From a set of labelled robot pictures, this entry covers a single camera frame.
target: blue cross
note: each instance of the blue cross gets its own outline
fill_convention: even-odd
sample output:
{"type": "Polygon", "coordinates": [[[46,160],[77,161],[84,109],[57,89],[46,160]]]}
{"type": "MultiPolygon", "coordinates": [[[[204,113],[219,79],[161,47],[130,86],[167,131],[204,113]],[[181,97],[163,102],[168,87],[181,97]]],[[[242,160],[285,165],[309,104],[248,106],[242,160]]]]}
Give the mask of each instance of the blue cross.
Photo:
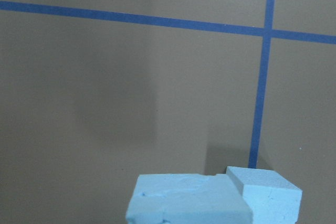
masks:
{"type": "Polygon", "coordinates": [[[262,37],[263,45],[261,50],[257,98],[254,114],[253,132],[251,137],[250,156],[248,162],[249,168],[256,168],[258,161],[261,123],[263,120],[262,113],[264,109],[271,39],[280,38],[336,45],[336,36],[273,29],[272,24],[274,15],[274,3],[275,0],[266,0],[264,28],[7,1],[0,1],[0,10],[90,18],[134,24],[214,31],[218,33],[242,34],[262,37]]]}

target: foam block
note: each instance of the foam block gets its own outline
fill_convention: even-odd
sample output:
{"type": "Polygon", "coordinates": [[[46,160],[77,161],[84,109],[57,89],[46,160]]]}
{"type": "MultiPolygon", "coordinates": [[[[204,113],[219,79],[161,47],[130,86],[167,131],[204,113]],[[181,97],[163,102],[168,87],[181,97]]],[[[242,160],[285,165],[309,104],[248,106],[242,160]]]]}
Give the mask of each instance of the foam block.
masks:
{"type": "Polygon", "coordinates": [[[227,174],[140,175],[129,224],[293,224],[302,191],[270,170],[228,167],[227,174]]]}
{"type": "Polygon", "coordinates": [[[302,190],[275,171],[228,167],[226,174],[252,209],[253,224],[298,220],[302,190]]]}

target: gray floor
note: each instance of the gray floor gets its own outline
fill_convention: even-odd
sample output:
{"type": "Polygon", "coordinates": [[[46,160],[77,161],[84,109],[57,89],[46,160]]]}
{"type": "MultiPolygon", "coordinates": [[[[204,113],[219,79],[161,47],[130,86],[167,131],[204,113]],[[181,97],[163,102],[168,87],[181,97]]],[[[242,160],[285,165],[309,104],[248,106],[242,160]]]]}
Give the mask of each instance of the gray floor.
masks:
{"type": "MultiPolygon", "coordinates": [[[[262,27],[266,0],[2,0],[262,27]]],[[[336,35],[335,0],[276,29],[336,35]]],[[[146,173],[247,166],[260,37],[0,11],[0,223],[116,223],[146,173]]],[[[333,223],[336,45],[273,39],[258,168],[333,223]]]]}

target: cube top face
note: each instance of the cube top face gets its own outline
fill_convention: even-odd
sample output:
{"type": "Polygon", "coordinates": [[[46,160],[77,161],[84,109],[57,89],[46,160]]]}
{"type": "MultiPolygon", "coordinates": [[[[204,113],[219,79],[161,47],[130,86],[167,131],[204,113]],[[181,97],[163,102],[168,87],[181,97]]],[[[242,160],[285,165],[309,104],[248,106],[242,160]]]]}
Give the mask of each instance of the cube top face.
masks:
{"type": "Polygon", "coordinates": [[[127,211],[134,224],[241,223],[252,211],[227,175],[140,175],[127,211]]]}
{"type": "Polygon", "coordinates": [[[248,169],[229,166],[227,171],[228,174],[234,174],[234,176],[244,186],[265,186],[301,191],[300,188],[283,178],[274,170],[248,169]]]}

